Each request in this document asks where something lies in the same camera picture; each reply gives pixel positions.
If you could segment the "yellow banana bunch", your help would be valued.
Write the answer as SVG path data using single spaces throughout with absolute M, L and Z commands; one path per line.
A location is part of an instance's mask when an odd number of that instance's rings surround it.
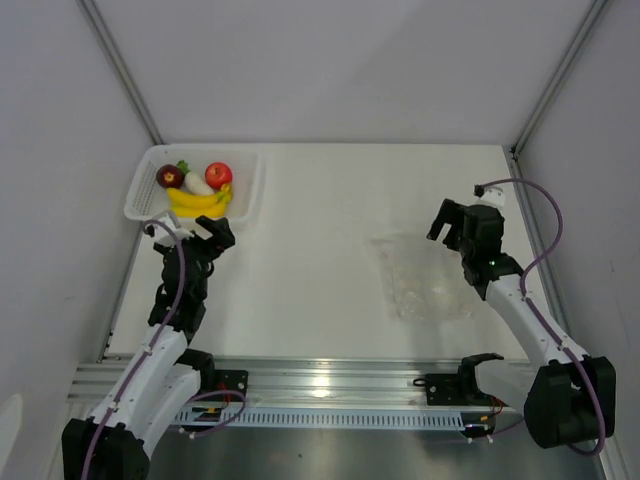
M 169 188 L 167 195 L 170 200 L 170 210 L 177 217 L 197 218 L 199 216 L 207 216 L 219 218 L 224 217 L 226 214 L 227 207 L 233 198 L 233 189 L 230 183 L 226 183 L 212 195 L 198 196 L 175 188 Z

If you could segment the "white radish with green top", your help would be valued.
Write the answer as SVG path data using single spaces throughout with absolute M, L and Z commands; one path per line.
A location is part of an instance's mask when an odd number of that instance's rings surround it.
M 177 168 L 184 175 L 184 184 L 186 188 L 194 195 L 209 196 L 214 194 L 214 190 L 202 179 L 200 175 L 195 173 L 185 160 L 180 160 L 176 164 Z

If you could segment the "clear zip top bag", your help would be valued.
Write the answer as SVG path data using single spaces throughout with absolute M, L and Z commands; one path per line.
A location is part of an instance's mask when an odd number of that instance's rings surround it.
M 369 248 L 391 319 L 418 325 L 474 316 L 477 296 L 456 253 L 414 232 L 373 238 Z

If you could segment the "red apple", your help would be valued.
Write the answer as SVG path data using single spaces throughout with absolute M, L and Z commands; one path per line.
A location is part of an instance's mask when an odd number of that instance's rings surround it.
M 213 162 L 205 169 L 205 181 L 212 189 L 220 190 L 233 181 L 233 171 L 226 163 Z

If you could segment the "dark red mangosteen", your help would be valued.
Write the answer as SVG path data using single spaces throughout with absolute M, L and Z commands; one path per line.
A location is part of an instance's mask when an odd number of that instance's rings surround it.
M 164 189 L 180 189 L 184 179 L 184 172 L 176 165 L 165 164 L 156 172 L 156 182 Z

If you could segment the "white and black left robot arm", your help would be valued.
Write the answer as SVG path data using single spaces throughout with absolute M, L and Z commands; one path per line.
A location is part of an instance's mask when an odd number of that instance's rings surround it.
M 108 394 L 84 419 L 72 418 L 62 433 L 66 479 L 144 479 L 153 453 L 183 406 L 216 390 L 211 354 L 190 343 L 206 313 L 214 262 L 232 248 L 225 217 L 199 216 L 206 237 L 165 212 L 143 224 L 162 257 L 148 326 L 133 358 Z

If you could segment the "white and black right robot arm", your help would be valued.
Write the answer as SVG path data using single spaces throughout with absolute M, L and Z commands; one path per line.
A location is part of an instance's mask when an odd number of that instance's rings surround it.
M 615 430 L 615 368 L 606 357 L 591 356 L 537 306 L 522 267 L 502 250 L 504 223 L 493 206 L 446 199 L 426 235 L 460 255 L 466 282 L 506 323 L 536 370 L 525 382 L 500 354 L 467 356 L 458 367 L 458 395 L 472 404 L 494 397 L 518 411 L 543 449 L 580 452 L 593 442 L 587 453 L 597 455 Z

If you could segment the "white perforated plastic basket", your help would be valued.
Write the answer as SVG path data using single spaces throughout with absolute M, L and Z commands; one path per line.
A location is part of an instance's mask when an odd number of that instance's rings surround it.
M 164 165 L 180 160 L 199 175 L 213 162 L 227 164 L 233 173 L 233 198 L 225 215 L 232 231 L 244 230 L 255 219 L 264 186 L 264 158 L 256 148 L 240 144 L 170 144 L 148 149 L 126 195 L 124 214 L 128 219 L 145 221 L 169 208 L 169 197 L 158 184 L 156 173 Z

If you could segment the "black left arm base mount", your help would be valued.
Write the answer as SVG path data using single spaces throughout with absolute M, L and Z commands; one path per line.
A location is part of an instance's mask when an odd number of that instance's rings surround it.
M 240 402 L 237 394 L 247 394 L 248 380 L 249 372 L 247 370 L 216 370 L 213 377 L 204 381 L 199 394 L 205 394 L 206 401 L 223 404 Z

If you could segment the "aluminium mounting rail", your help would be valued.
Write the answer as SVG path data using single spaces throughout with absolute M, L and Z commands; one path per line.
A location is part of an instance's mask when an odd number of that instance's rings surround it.
M 428 409 L 425 393 L 412 386 L 427 373 L 455 373 L 456 360 L 357 361 L 227 357 L 215 369 L 249 372 L 250 407 L 308 409 Z

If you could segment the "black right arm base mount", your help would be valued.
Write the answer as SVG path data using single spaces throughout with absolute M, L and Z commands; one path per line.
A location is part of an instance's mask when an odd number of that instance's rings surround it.
M 414 378 L 412 386 L 421 389 L 430 406 L 497 406 L 497 398 L 483 393 L 474 374 L 427 373 Z

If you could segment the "right aluminium frame post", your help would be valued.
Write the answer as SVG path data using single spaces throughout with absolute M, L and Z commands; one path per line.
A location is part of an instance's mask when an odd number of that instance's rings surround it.
M 596 0 L 589 3 L 586 13 L 580 20 L 575 32 L 571 35 L 568 45 L 564 48 L 559 61 L 552 69 L 551 75 L 536 98 L 532 110 L 527 115 L 524 125 L 519 130 L 515 142 L 509 149 L 511 158 L 514 161 L 518 161 L 523 154 L 527 143 L 562 91 L 590 39 L 612 4 L 613 1 L 609 0 Z

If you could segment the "aluminium frame post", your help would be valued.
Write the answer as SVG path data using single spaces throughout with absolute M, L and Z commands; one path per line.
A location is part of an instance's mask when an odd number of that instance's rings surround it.
M 164 144 L 160 130 L 151 111 L 139 89 L 127 62 L 104 19 L 99 5 L 94 0 L 77 0 L 76 5 L 83 15 L 87 25 L 102 51 L 113 75 L 118 81 L 125 98 L 137 116 L 142 128 L 153 145 Z
M 564 48 L 559 61 L 552 69 L 551 75 L 536 98 L 532 110 L 527 115 L 524 125 L 519 130 L 515 142 L 509 149 L 511 158 L 514 161 L 518 161 L 523 154 L 527 143 L 562 91 L 590 39 L 612 4 L 613 1 L 609 0 L 596 0 L 589 3 L 586 13 L 580 20 L 575 32 L 571 35 L 568 45 Z

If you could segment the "left aluminium frame post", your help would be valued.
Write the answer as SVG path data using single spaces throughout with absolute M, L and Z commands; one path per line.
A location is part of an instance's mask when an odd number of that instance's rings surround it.
M 139 89 L 127 62 L 104 19 L 99 5 L 94 0 L 77 0 L 76 5 L 83 15 L 87 25 L 102 51 L 113 75 L 118 81 L 125 98 L 137 116 L 142 128 L 153 145 L 164 144 L 160 130 L 151 111 Z

